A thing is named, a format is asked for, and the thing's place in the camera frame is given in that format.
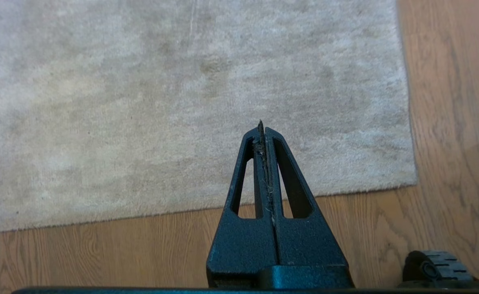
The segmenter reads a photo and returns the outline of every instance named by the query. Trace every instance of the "black wheel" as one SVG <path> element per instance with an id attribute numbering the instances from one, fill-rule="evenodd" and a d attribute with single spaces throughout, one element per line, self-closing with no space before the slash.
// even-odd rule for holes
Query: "black wheel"
<path id="1" fill-rule="evenodd" d="M 406 281 L 473 281 L 466 266 L 446 251 L 412 251 L 404 261 Z"/>

